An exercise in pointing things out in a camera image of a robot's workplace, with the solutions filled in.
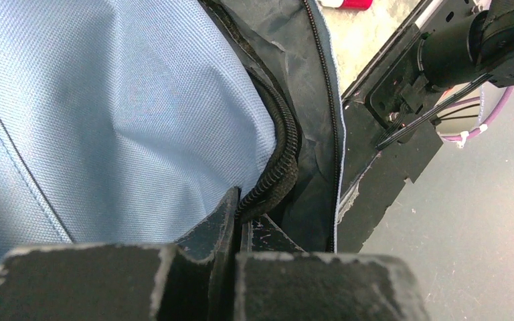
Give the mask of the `blue backpack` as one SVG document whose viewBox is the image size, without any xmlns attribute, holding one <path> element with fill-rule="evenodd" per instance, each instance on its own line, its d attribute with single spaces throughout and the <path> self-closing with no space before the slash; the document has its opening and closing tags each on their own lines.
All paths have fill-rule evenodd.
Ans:
<svg viewBox="0 0 514 321">
<path fill-rule="evenodd" d="M 234 187 L 332 251 L 344 140 L 316 1 L 0 1 L 0 260 L 171 243 Z"/>
</svg>

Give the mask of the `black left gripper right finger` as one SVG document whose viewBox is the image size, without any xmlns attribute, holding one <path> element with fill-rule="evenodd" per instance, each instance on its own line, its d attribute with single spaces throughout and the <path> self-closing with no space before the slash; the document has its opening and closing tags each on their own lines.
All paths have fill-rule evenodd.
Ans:
<svg viewBox="0 0 514 321">
<path fill-rule="evenodd" d="M 429 320 L 409 266 L 388 255 L 303 251 L 269 217 L 242 226 L 234 320 Z"/>
</svg>

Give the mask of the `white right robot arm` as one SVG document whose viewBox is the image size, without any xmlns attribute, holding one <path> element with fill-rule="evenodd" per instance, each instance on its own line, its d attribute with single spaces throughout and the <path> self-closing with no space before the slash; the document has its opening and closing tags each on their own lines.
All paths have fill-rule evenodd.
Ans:
<svg viewBox="0 0 514 321">
<path fill-rule="evenodd" d="M 438 88 L 482 75 L 498 88 L 514 86 L 514 1 L 491 1 L 487 10 L 431 33 L 418 60 Z"/>
</svg>

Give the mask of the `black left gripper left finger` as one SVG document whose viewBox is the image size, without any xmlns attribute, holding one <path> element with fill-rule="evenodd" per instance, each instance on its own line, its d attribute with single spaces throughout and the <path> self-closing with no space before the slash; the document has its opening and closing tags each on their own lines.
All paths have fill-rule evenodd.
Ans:
<svg viewBox="0 0 514 321">
<path fill-rule="evenodd" d="M 18 247 L 0 320 L 231 320 L 239 190 L 173 243 Z"/>
</svg>

